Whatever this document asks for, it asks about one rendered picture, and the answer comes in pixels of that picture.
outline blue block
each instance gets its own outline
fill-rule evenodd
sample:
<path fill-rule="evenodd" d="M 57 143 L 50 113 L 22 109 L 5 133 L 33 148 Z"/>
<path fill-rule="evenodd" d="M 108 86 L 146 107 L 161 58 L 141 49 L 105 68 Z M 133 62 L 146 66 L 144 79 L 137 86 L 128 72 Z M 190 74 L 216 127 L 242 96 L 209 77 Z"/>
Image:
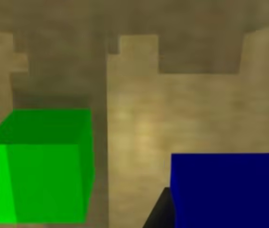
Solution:
<path fill-rule="evenodd" d="M 269 228 L 268 154 L 173 154 L 176 228 Z"/>

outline cube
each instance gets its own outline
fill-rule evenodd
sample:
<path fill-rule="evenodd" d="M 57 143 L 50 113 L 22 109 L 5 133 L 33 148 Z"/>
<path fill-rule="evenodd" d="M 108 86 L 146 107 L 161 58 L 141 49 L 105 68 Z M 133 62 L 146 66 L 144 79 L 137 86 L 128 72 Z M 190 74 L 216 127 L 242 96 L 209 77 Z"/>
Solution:
<path fill-rule="evenodd" d="M 0 224 L 84 223 L 94 173 L 89 110 L 14 110 L 0 124 Z"/>
<path fill-rule="evenodd" d="M 269 153 L 173 154 L 176 228 L 268 228 Z"/>

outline green cube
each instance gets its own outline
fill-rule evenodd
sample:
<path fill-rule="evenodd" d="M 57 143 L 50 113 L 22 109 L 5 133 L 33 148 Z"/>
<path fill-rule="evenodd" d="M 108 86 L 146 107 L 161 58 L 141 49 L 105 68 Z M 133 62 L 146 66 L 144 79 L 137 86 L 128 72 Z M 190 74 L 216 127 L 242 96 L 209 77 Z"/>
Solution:
<path fill-rule="evenodd" d="M 84 223 L 94 181 L 89 110 L 14 110 L 0 125 L 0 224 Z"/>

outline sunlit floor area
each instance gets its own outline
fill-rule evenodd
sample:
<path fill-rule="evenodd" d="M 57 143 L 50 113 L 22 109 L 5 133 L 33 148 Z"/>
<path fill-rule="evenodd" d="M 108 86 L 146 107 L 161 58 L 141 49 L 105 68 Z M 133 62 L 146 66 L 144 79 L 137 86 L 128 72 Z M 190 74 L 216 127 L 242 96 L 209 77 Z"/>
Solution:
<path fill-rule="evenodd" d="M 110 227 L 140 228 L 169 185 L 171 153 L 269 152 L 269 28 L 234 75 L 158 73 L 158 37 L 121 36 L 107 71 Z"/>

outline green box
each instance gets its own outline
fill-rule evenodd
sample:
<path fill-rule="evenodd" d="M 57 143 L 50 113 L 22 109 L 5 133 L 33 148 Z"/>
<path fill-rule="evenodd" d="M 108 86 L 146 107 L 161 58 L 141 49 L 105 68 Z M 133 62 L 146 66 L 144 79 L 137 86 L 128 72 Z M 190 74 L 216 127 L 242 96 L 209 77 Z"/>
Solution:
<path fill-rule="evenodd" d="M 0 224 L 84 223 L 94 172 L 89 110 L 14 110 L 0 125 Z"/>

